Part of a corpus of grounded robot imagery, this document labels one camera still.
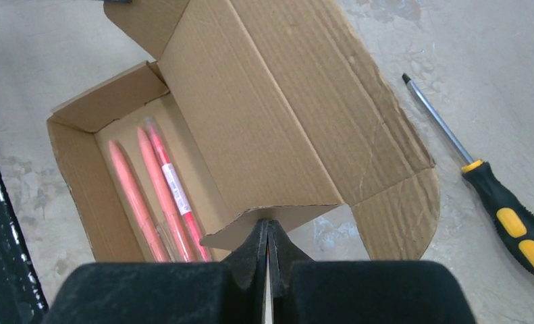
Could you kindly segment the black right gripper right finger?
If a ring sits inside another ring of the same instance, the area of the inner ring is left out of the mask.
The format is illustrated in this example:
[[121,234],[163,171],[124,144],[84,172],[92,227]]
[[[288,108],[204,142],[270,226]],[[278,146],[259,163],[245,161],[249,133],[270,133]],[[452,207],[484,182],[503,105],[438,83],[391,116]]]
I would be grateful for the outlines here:
[[275,323],[474,323],[452,273],[433,261],[314,261],[268,223]]

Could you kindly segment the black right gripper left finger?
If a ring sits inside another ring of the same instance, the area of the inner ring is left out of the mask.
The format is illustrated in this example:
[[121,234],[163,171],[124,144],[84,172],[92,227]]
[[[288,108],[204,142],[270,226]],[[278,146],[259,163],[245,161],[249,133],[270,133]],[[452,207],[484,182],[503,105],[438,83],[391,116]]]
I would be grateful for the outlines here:
[[266,220],[223,261],[88,263],[61,286],[44,323],[260,323]]

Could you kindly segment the salmon pen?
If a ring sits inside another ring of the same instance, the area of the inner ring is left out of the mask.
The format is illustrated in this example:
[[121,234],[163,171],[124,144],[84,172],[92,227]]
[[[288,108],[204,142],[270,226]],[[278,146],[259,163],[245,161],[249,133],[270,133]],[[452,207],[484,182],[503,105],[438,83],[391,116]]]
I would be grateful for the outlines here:
[[122,150],[113,140],[108,142],[108,147],[119,182],[152,256],[157,262],[169,262],[169,254],[157,233],[143,195]]
[[171,236],[173,246],[178,253],[177,258],[184,262],[195,262],[197,257],[191,247],[189,237],[182,225],[175,200],[171,194],[161,166],[156,158],[151,141],[143,128],[136,130],[138,143],[144,164],[149,173],[153,188],[167,223],[167,232]]

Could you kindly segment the red pen with white label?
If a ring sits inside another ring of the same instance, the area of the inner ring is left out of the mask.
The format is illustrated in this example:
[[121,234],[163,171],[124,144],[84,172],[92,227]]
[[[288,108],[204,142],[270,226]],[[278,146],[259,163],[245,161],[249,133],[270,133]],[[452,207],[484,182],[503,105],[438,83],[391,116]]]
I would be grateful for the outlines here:
[[175,200],[178,213],[184,226],[184,229],[189,237],[191,247],[197,257],[197,261],[211,261],[212,254],[209,249],[200,244],[200,239],[203,237],[202,229],[194,216],[192,207],[190,206],[187,195],[183,189],[171,158],[169,157],[166,147],[164,145],[163,137],[159,133],[157,123],[151,117],[145,119],[145,127],[143,128],[148,138],[151,141],[156,158],[159,161],[163,175],[167,181],[167,185]]

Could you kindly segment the brown cardboard box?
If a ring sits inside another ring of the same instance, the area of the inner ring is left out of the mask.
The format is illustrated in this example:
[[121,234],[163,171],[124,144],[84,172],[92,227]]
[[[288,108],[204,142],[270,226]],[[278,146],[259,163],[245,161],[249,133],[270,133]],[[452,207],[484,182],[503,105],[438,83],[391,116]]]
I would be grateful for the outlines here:
[[151,261],[108,143],[166,227],[138,146],[157,120],[217,259],[261,217],[292,230],[348,205],[372,259],[419,259],[434,162],[334,1],[133,1],[105,15],[154,58],[61,105],[53,152],[98,261]]

